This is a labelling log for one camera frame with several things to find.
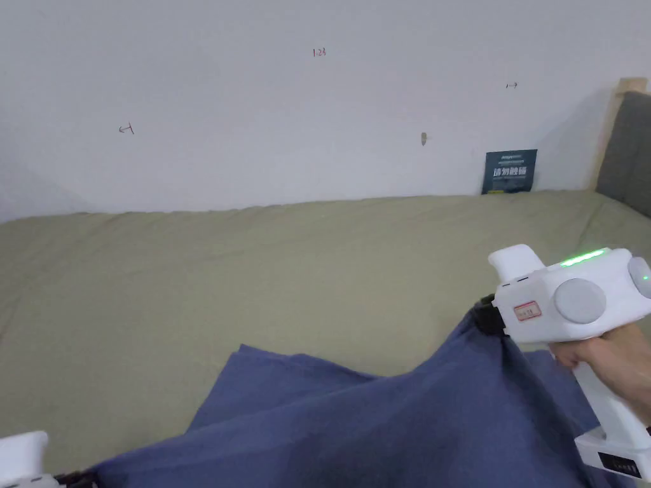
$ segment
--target gray headboard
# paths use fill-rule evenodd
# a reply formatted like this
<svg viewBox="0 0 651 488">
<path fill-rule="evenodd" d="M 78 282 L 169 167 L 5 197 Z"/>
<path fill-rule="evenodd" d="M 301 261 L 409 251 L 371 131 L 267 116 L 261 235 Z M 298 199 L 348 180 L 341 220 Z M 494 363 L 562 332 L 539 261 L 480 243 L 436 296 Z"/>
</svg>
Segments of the gray headboard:
<svg viewBox="0 0 651 488">
<path fill-rule="evenodd" d="M 651 217 L 651 95 L 624 94 L 596 190 Z"/>
</svg>

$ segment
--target bed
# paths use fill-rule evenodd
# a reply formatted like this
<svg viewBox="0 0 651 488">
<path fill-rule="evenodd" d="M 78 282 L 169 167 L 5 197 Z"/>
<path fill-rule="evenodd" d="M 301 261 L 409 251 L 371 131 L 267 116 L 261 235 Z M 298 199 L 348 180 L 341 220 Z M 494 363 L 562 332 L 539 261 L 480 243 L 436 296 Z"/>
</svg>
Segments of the bed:
<svg viewBox="0 0 651 488">
<path fill-rule="evenodd" d="M 494 290 L 486 257 L 501 247 L 651 260 L 645 88 L 615 90 L 596 191 L 1 225 L 0 437 L 46 430 L 46 468 L 62 472 L 177 435 L 241 343 L 406 372 Z"/>
</svg>

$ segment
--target dark blue book cover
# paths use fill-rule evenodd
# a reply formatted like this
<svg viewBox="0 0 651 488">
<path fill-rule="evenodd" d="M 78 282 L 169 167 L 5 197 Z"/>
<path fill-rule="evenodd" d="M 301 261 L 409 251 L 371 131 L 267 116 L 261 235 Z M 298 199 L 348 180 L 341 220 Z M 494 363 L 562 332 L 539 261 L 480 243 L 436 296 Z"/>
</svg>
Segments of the dark blue book cover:
<svg viewBox="0 0 651 488">
<path fill-rule="evenodd" d="M 482 195 L 531 191 L 537 149 L 486 153 Z"/>
</svg>

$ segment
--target red label sticker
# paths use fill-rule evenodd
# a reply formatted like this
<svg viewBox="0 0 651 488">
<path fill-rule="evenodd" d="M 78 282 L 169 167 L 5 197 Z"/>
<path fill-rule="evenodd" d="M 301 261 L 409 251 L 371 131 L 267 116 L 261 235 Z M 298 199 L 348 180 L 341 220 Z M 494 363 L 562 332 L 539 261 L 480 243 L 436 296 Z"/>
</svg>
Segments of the red label sticker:
<svg viewBox="0 0 651 488">
<path fill-rule="evenodd" d="M 513 308 L 513 311 L 516 313 L 516 317 L 521 322 L 529 319 L 534 319 L 542 315 L 540 307 L 536 302 L 528 302 L 522 305 L 518 305 Z"/>
</svg>

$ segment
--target hand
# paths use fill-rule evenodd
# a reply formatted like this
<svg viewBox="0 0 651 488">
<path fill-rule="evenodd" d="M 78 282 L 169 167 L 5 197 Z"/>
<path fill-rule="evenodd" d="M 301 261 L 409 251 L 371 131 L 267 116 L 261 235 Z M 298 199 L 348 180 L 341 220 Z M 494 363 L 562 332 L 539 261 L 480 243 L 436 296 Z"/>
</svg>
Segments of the hand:
<svg viewBox="0 0 651 488">
<path fill-rule="evenodd" d="M 646 425 L 651 425 L 651 346 L 635 324 L 623 325 L 601 337 L 550 344 L 565 367 L 582 361 L 615 394 L 626 400 Z"/>
</svg>

